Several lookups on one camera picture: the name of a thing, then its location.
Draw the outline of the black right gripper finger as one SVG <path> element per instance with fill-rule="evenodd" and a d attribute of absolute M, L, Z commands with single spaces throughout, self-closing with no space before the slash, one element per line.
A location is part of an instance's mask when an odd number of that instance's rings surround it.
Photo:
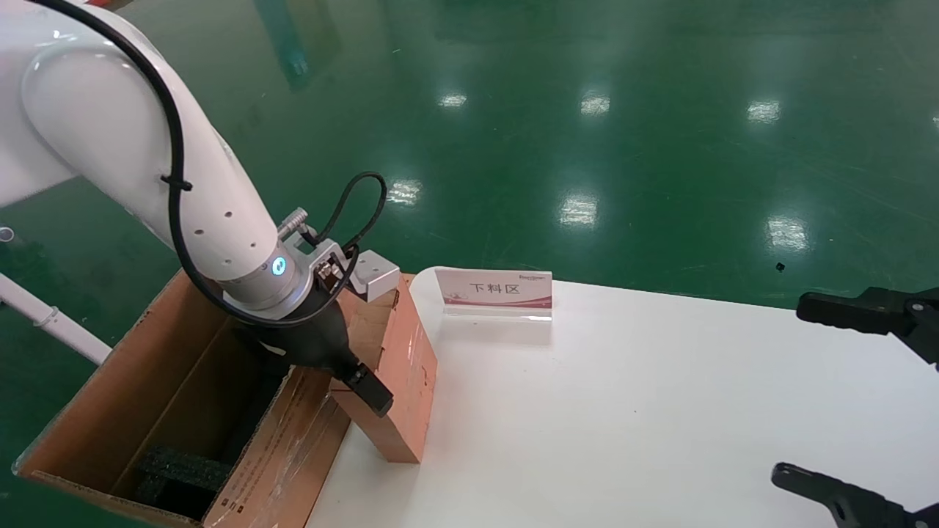
<path fill-rule="evenodd" d="M 796 317 L 863 334 L 894 334 L 926 364 L 938 363 L 936 287 L 920 292 L 869 287 L 855 298 L 805 292 Z"/>
<path fill-rule="evenodd" d="M 838 527 L 937 527 L 938 505 L 911 512 L 898 502 L 857 485 L 790 463 L 772 468 L 775 487 L 829 510 Z"/>

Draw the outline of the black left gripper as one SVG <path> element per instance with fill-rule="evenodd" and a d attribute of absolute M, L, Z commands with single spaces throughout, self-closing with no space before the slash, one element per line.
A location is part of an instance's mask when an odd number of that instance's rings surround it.
<path fill-rule="evenodd" d="M 338 301 L 299 326 L 275 329 L 239 324 L 235 336 L 241 344 L 271 355 L 279 364 L 311 367 L 335 380 L 345 380 L 346 388 L 376 417 L 386 417 L 395 402 L 392 391 L 352 352 Z"/>

